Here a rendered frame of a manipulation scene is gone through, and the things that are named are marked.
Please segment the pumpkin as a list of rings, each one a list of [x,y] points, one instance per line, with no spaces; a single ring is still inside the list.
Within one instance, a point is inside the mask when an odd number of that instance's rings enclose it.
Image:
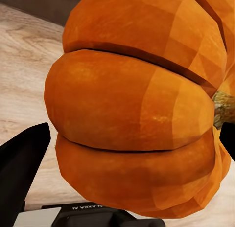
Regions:
[[[61,176],[95,204],[182,219],[220,189],[235,0],[81,0],[45,81]]]

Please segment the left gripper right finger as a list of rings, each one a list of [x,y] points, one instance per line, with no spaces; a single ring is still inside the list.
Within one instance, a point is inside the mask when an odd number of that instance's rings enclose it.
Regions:
[[[235,124],[224,122],[220,131],[219,139],[235,161]]]

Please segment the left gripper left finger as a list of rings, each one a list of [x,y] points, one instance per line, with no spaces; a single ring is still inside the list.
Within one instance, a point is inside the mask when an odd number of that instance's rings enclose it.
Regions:
[[[43,123],[0,146],[0,227],[13,227],[50,141]]]

